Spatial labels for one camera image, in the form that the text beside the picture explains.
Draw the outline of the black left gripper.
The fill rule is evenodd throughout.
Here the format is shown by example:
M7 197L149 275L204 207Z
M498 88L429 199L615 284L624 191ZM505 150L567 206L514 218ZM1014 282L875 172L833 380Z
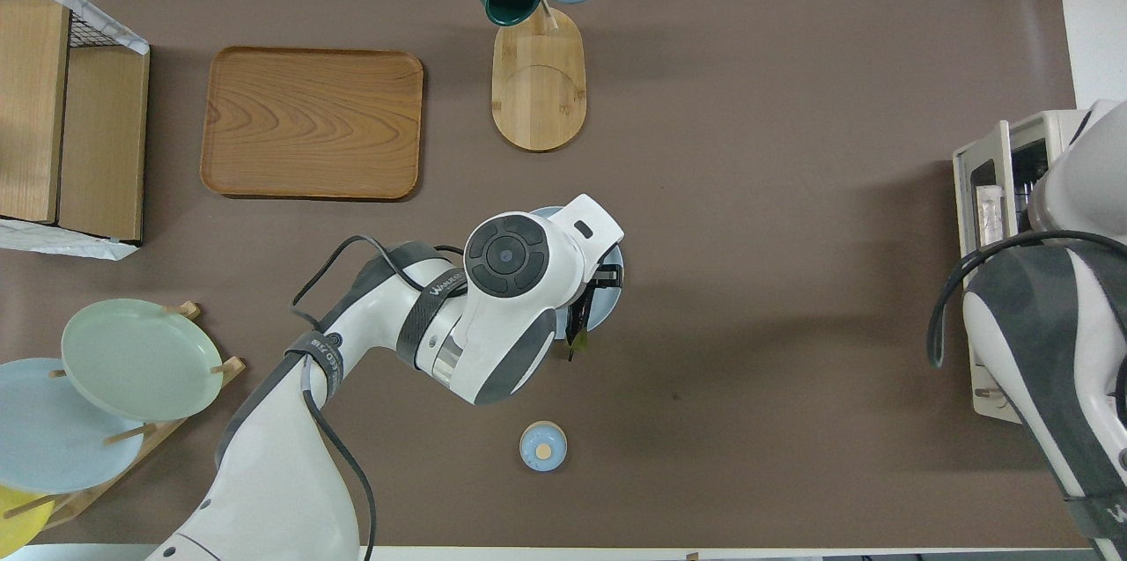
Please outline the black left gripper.
M600 262L592 274L592 288L576 301L576 314L609 317L609 291L620 291L624 283L624 267L620 262Z

